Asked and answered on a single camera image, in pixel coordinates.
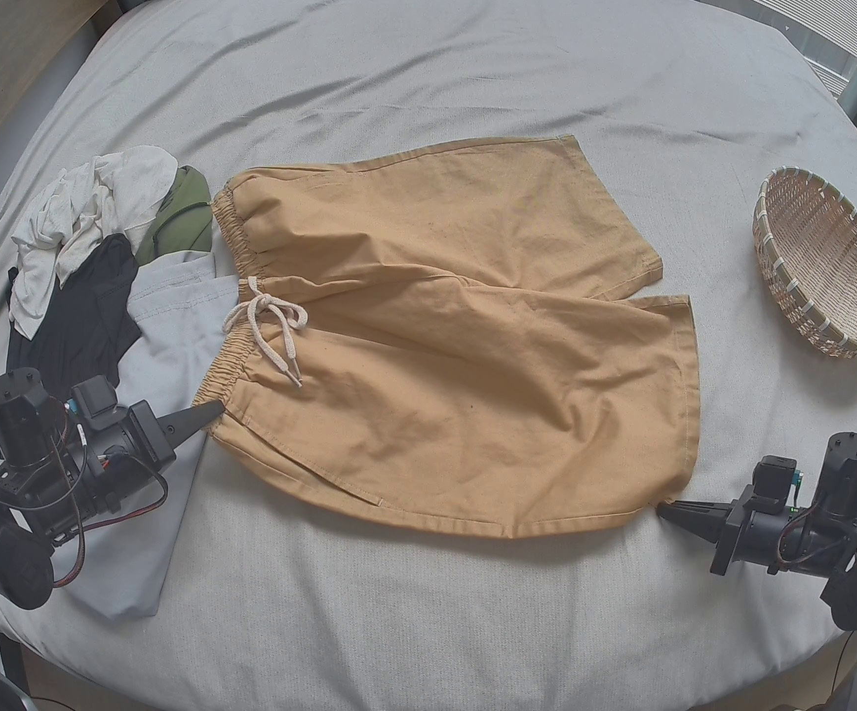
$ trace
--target bamboo basket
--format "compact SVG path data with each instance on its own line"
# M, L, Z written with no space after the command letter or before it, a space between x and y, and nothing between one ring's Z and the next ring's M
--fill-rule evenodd
M754 209L761 275L790 324L821 353L857 356L857 209L803 169L771 172Z

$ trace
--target drawstring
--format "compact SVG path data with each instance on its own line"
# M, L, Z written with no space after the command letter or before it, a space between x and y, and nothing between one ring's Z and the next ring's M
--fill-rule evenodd
M303 387L304 378L301 376L300 367L297 365L297 348L294 347L294 337L290 334L290 330L304 329L307 325L307 312L297 303L282 301L267 292L258 290L257 277L247 277L247 286L254 293L254 297L250 301L239 302L234 306L233 311L225 318L225 323L221 327L222 331L227 334L241 316L247 316L254 341L257 342L264 355L270 359L274 366L280 369L280 373L285 373L297 387ZM283 349L287 353L290 365L280 357L276 350L268 345L268 341L261 334L261 328L257 326L257 314L262 311L270 311L280 320Z

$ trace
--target bed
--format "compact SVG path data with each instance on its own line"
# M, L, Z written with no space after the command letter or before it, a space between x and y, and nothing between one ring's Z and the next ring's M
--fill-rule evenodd
M773 168L857 205L857 131L777 31L690 0L159 0L104 36L0 197L8 234L61 167L158 145L212 192L272 163L573 134L691 296L701 449L685 497L736 497L765 453L814 486L857 431L857 359L798 338L757 272ZM226 273L229 256L216 248ZM8 323L0 300L0 373ZM712 551L652 513L618 530L453 539L302 504L206 445L158 613L107 624L56 592L0 630L162 709L681 711L837 634L823 582Z

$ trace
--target black garment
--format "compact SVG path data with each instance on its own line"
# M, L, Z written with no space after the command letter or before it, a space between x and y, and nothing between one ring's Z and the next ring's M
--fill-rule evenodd
M118 385L119 359L140 337L126 312L137 272L124 234L103 240L63 289L57 281L33 339L10 326L8 369L39 369L46 391L61 400L70 397L73 385L100 373ZM17 269L10 269L8 277L13 285Z

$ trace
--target tan shorts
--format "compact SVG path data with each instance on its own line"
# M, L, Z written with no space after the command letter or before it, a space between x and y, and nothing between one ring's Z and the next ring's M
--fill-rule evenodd
M243 318L197 402L215 440L304 501L523 538L624 524L688 482L699 373L662 277L571 136L252 169L212 205L241 277L304 307L303 386ZM257 317L285 355L280 320Z

